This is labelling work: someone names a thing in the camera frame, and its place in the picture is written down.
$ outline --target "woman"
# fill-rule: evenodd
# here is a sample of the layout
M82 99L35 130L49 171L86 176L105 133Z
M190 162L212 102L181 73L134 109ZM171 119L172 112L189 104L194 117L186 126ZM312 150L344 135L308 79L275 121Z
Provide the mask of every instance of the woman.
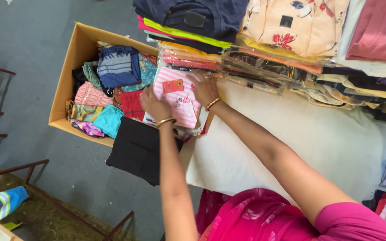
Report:
M198 238L185 173L172 134L171 109L152 87L141 95L145 111L160 123L160 191L167 241L386 241L386 222L308 166L265 128L218 101L216 80L190 76L196 100L209 106L276 177L299 205L267 189L231 197Z

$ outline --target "gold bangle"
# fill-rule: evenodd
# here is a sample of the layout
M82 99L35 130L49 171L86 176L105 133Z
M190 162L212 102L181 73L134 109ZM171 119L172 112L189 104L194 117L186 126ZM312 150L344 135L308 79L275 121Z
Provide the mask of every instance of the gold bangle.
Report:
M177 122L177 119L175 119L175 118L168 118L168 119L164 119L162 121L159 121L158 124L156 125L156 128L158 129L161 125L163 125L166 122L170 122L170 121L172 121L172 123L175 123L175 122Z
M221 100L221 97L218 97L218 98L216 98L214 101L212 101L211 103L209 103L209 105L206 107L206 111L209 112L209 109L210 109L213 105L217 104L217 102L219 102L220 100Z

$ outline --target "hand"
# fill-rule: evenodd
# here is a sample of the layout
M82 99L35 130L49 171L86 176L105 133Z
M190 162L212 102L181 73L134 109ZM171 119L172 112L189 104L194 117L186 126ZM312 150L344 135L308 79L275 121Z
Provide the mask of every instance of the hand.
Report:
M158 100L153 92L153 84L146 87L139 96L142 109L149 113L157 123L172 117L171 106L166 101L164 94Z
M188 75L187 78L195 86L195 88L192 88L194 96L202 106L207 107L220 96L218 94L217 80L200 70L194 70L193 73L197 76L197 79L192 75Z

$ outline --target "orange tag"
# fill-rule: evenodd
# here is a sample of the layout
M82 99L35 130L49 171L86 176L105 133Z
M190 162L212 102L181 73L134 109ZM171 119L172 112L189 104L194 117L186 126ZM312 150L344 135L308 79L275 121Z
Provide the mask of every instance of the orange tag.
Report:
M162 83L164 93L171 93L176 91L183 91L184 85L182 79L171 80Z

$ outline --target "grey floor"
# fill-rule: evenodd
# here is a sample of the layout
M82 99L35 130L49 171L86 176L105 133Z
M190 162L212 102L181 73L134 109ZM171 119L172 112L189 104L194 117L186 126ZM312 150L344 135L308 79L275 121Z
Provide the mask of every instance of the grey floor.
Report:
M75 21L146 42L131 0L0 0L0 68L17 72L2 103L0 133L8 137L0 167L50 159L38 187L111 225L134 210L130 233L157 241L164 232L159 188L106 166L109 147L47 125ZM201 188L190 191L197 209Z

